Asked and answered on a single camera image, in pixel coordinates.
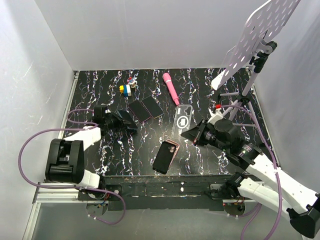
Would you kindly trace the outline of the black smartphone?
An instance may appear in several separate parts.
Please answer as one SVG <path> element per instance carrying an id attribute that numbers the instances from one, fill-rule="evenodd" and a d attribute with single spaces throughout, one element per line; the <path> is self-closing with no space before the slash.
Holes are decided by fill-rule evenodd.
<path id="1" fill-rule="evenodd" d="M 140 123 L 144 123 L 145 121 L 151 118 L 150 113 L 146 110 L 146 108 L 142 105 L 142 103 L 138 100 L 131 102 L 128 105 L 128 108 L 133 113 L 133 115 L 137 118 Z"/>

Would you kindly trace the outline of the clear phone case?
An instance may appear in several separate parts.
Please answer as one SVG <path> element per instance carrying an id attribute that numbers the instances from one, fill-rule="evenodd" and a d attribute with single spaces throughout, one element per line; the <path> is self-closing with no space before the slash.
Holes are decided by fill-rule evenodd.
<path id="1" fill-rule="evenodd" d="M 191 125 L 193 107 L 190 104 L 180 104 L 175 108 L 172 137 L 178 138 L 188 131 Z"/>

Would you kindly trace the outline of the pink phone case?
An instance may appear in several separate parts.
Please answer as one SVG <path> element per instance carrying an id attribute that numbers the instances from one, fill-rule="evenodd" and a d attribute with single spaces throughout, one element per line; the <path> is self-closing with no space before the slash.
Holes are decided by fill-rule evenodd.
<path id="1" fill-rule="evenodd" d="M 170 153 L 172 153 L 172 158 L 171 158 L 170 164 L 168 166 L 168 169 L 169 169 L 171 167 L 179 149 L 180 149 L 180 144 L 173 141 L 173 140 L 170 140 L 170 139 L 167 139 L 166 142 L 172 144 L 172 146 L 170 147 Z"/>

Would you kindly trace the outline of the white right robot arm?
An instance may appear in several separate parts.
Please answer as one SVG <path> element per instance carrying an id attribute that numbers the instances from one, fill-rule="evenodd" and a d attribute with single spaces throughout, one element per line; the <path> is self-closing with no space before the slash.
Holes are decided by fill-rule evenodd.
<path id="1" fill-rule="evenodd" d="M 181 136 L 194 145 L 211 145 L 225 152 L 228 160 L 259 178 L 259 184 L 240 173 L 226 183 L 232 199 L 250 198 L 278 212 L 301 235 L 313 239 L 320 230 L 320 195 L 302 185 L 274 164 L 254 144 L 240 137 L 238 128 L 228 119 L 214 124 L 202 120 Z"/>

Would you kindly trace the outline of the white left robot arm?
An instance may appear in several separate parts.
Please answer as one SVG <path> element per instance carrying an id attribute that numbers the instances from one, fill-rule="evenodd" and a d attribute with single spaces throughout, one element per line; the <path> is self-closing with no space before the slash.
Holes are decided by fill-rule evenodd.
<path id="1" fill-rule="evenodd" d="M 89 188 L 89 194 L 95 200 L 101 200 L 106 196 L 106 187 L 100 183 L 98 174 L 85 169 L 85 150 L 110 131 L 136 130 L 138 127 L 128 112 L 112 112 L 106 105 L 94 107 L 92 121 L 97 127 L 85 126 L 69 137 L 51 141 L 45 179 Z"/>

